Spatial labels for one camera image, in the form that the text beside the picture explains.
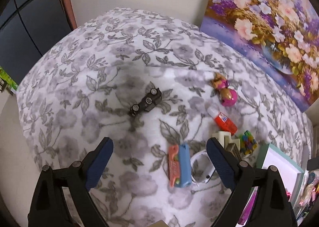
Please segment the beige patterned comb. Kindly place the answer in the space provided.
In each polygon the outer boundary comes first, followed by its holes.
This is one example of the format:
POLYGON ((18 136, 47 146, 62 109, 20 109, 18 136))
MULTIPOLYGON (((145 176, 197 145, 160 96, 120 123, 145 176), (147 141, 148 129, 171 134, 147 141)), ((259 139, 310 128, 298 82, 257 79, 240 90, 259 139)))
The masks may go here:
POLYGON ((241 155, 239 153, 238 147, 235 143, 229 143, 226 148, 226 151, 230 152, 238 161, 241 161, 241 155))

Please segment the white smartwatch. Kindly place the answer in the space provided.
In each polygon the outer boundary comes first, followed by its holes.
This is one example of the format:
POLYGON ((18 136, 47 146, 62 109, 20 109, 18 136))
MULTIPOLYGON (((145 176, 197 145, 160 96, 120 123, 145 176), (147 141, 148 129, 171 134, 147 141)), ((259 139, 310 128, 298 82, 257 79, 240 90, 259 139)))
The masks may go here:
POLYGON ((207 184, 215 172, 206 150, 201 150, 194 154, 191 159, 191 179, 193 184, 207 184))

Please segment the white charger plug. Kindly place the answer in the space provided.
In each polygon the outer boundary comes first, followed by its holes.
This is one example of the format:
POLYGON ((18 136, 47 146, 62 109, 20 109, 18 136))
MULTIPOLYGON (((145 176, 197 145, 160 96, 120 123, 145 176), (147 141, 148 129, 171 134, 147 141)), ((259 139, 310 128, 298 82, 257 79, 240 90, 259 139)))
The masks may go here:
POLYGON ((213 133, 211 137, 215 137, 224 149, 226 149, 226 147, 232 143, 237 146, 238 150, 241 148, 240 139, 233 139, 230 132, 218 131, 213 133))

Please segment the orange blue toy case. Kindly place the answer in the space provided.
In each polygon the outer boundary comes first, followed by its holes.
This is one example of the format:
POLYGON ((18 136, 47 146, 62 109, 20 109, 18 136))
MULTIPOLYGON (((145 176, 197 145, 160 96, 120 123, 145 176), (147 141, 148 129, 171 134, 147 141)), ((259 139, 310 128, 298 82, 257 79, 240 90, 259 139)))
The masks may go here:
POLYGON ((184 188, 191 185, 190 151, 186 143, 169 147, 168 171, 170 186, 172 188, 184 188))

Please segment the black toy car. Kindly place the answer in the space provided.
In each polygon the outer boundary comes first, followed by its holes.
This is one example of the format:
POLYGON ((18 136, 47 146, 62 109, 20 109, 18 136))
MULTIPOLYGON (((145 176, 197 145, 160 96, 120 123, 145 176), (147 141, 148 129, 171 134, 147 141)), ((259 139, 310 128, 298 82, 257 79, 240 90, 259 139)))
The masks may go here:
POLYGON ((151 88, 139 103, 133 104, 128 112, 131 117, 140 113, 149 112, 162 101, 162 92, 159 88, 151 88))

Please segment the purple bar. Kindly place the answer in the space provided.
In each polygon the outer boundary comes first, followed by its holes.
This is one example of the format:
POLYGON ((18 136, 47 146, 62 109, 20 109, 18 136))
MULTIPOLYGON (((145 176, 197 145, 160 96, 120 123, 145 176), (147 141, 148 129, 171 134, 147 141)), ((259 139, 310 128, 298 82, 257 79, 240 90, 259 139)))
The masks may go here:
POLYGON ((253 187, 252 190, 251 190, 251 194, 250 194, 250 197, 247 201, 247 204, 238 220, 238 224, 239 225, 245 225, 250 214, 251 214, 251 211, 252 211, 252 207, 254 205, 254 202, 255 202, 255 199, 256 199, 256 195, 257 195, 257 190, 258 190, 258 187, 253 187))

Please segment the teal white box lid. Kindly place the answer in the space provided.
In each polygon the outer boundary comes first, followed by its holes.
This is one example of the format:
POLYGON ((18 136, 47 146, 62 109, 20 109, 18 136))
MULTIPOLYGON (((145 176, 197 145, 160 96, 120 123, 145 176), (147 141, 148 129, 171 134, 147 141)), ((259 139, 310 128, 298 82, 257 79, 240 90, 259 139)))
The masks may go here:
POLYGON ((304 171, 273 144, 261 146, 256 168, 266 176, 257 181, 247 226, 297 226, 293 206, 304 171))

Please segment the orange glue bottle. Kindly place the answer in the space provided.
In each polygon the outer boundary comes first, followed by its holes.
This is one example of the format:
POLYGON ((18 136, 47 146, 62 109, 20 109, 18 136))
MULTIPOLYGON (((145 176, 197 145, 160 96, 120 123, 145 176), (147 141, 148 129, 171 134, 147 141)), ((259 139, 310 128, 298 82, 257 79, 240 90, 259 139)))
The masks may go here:
POLYGON ((214 119, 220 130, 235 135, 237 126, 230 118, 228 118, 228 116, 213 107, 209 107, 207 113, 214 119))

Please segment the pink doll ball toy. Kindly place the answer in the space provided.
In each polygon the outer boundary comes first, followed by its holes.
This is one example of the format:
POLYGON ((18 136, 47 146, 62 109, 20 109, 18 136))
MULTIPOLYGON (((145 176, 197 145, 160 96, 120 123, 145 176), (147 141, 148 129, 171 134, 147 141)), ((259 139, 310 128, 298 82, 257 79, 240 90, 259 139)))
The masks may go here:
POLYGON ((237 92, 229 87, 226 77, 220 73, 215 73, 214 78, 210 81, 213 89, 219 94, 219 99, 224 107, 232 107, 237 102, 237 92))

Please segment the grey floral blanket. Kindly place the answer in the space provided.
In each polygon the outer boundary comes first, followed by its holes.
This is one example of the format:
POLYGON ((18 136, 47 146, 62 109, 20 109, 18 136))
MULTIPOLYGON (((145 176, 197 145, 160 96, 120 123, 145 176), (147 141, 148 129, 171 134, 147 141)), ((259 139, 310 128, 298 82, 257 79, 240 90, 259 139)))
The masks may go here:
POLYGON ((191 24, 116 8, 80 26, 29 71, 17 92, 20 122, 35 164, 66 168, 104 137, 114 153, 91 196, 110 226, 210 226, 230 190, 213 174, 204 185, 171 188, 166 155, 174 144, 203 150, 220 110, 297 164, 313 143, 312 124, 284 90, 250 60, 191 24), (210 81, 227 78, 238 98, 224 107, 210 81), (128 112, 151 88, 162 101, 128 112))

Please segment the dark cabinet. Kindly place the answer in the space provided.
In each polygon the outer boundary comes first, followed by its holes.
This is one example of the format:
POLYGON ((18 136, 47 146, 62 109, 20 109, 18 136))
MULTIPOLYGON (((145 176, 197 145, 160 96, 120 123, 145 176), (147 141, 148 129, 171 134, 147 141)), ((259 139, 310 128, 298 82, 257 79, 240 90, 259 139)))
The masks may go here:
POLYGON ((8 0, 1 13, 1 68, 20 84, 33 65, 70 32, 62 0, 8 0))

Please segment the floral painting canvas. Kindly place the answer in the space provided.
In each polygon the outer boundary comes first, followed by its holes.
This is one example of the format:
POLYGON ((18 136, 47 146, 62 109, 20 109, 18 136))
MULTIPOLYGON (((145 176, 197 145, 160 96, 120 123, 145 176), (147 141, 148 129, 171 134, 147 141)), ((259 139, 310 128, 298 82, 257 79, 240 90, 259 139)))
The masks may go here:
POLYGON ((309 0, 208 0, 201 30, 252 60, 301 111, 318 99, 318 14, 309 0))

